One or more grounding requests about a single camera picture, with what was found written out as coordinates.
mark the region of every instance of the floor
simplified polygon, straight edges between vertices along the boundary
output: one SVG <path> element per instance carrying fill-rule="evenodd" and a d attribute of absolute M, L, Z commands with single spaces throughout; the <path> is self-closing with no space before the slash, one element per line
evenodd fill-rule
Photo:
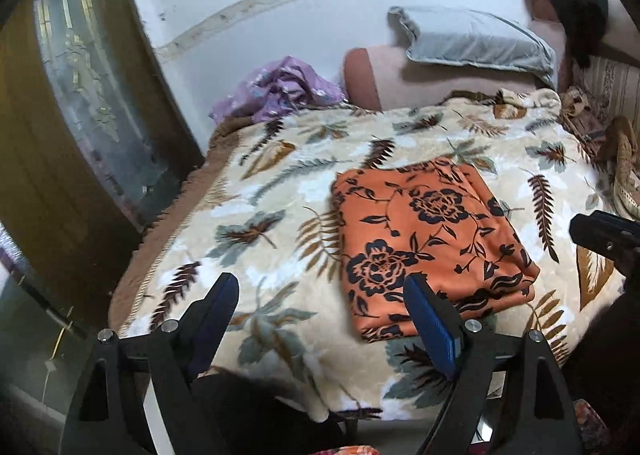
<path fill-rule="evenodd" d="M 432 425 L 432 421 L 361 421 L 357 439 L 381 455 L 415 455 Z"/>
<path fill-rule="evenodd" d="M 6 423 L 4 418 L 11 417 L 40 453 L 57 453 L 64 416 L 97 333 L 79 326 L 88 339 L 63 334 L 51 359 L 60 327 L 14 279 L 4 283 L 0 292 L 0 412 L 4 411 L 0 427 Z"/>

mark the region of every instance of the wooden door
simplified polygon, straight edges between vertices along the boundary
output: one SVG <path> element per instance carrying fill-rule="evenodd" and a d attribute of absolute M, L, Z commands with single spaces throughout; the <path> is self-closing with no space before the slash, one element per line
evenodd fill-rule
<path fill-rule="evenodd" d="M 110 67 L 136 105 L 147 144 L 184 180 L 202 156 L 156 72 L 130 0 L 93 2 Z M 0 32 L 0 222 L 52 303 L 103 324 L 109 293 L 142 235 L 80 151 L 47 75 L 37 26 L 34 0 L 21 0 Z"/>

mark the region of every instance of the striped fabric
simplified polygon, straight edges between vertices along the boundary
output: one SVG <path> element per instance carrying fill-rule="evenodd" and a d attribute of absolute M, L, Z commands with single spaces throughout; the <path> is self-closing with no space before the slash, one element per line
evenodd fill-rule
<path fill-rule="evenodd" d="M 590 59 L 584 70 L 574 61 L 574 83 L 585 91 L 599 120 L 625 115 L 640 138 L 640 69 L 599 56 Z"/>

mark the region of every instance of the gray pillow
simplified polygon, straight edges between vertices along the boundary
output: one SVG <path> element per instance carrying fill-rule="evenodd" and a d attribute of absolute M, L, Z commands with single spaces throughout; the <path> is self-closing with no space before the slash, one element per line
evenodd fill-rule
<path fill-rule="evenodd" d="M 416 63 L 531 72 L 558 87 L 556 53 L 532 31 L 489 12 L 437 6 L 392 7 Z"/>

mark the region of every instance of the blanket fringe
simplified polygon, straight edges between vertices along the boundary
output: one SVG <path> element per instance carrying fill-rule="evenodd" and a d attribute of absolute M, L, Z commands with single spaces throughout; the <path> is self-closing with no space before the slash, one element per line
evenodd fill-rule
<path fill-rule="evenodd" d="M 251 117 L 236 117 L 222 122 L 209 141 L 205 164 L 192 171 L 180 188 L 180 195 L 173 204 L 162 211 L 146 231 L 138 250 L 113 292 L 109 307 L 109 326 L 122 336 L 132 323 L 146 292 L 150 269 L 154 270 L 169 249 L 172 237 L 193 209 L 206 195 L 228 165 L 234 150 L 240 144 L 239 130 L 251 125 Z"/>

